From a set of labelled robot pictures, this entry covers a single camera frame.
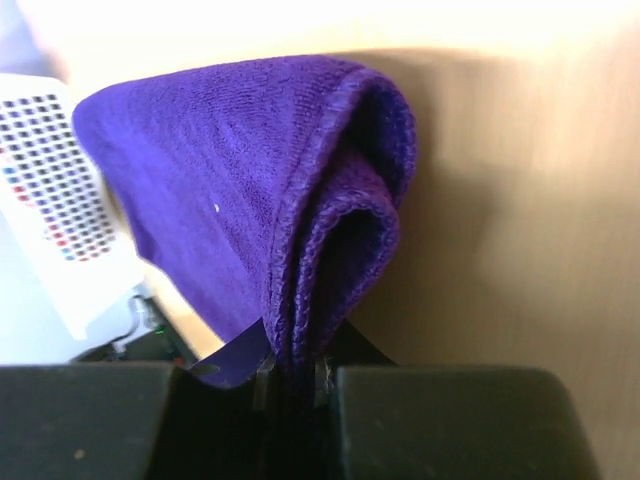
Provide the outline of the purple towel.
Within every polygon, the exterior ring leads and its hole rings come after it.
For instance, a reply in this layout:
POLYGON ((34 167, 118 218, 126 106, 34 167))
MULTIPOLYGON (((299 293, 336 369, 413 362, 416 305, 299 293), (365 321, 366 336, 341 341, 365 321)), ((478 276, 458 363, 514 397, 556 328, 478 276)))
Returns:
POLYGON ((414 118, 361 64, 292 56, 129 81, 72 123, 139 254, 221 339, 261 321, 293 379, 397 247, 414 118))

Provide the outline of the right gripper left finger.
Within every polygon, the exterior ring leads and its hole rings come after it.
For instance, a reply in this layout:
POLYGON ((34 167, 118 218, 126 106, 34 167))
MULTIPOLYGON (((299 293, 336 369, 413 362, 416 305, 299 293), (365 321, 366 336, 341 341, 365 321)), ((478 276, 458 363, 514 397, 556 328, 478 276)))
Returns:
POLYGON ((261 324, 185 369, 75 363, 1 371, 5 479, 257 479, 261 324))

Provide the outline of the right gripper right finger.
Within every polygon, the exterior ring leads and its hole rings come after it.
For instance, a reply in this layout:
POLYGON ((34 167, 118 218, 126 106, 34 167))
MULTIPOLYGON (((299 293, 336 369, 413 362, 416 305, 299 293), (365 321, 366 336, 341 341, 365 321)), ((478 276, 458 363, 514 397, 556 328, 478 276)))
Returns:
POLYGON ((572 397, 537 368, 399 366, 350 323, 334 368, 328 479, 597 479, 572 397))

